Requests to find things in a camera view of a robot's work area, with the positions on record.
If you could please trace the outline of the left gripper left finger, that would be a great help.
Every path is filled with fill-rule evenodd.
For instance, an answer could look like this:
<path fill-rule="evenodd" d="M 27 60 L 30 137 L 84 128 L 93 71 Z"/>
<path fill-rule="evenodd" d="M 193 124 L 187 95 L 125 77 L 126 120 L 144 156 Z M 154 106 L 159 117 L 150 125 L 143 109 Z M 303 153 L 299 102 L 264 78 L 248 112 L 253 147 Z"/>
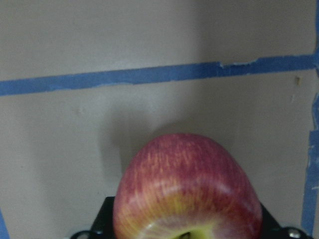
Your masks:
<path fill-rule="evenodd" d="M 106 197 L 89 230 L 73 234 L 71 239 L 114 239 L 113 206 L 115 197 Z"/>

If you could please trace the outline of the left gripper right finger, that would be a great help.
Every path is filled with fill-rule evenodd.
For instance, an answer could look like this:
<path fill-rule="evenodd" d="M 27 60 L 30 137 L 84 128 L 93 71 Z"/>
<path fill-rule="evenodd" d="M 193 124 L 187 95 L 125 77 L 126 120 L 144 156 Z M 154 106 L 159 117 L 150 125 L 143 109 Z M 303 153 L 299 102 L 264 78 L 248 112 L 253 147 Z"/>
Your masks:
<path fill-rule="evenodd" d="M 311 239 L 312 237 L 296 227 L 282 227 L 261 204 L 263 221 L 260 239 Z"/>

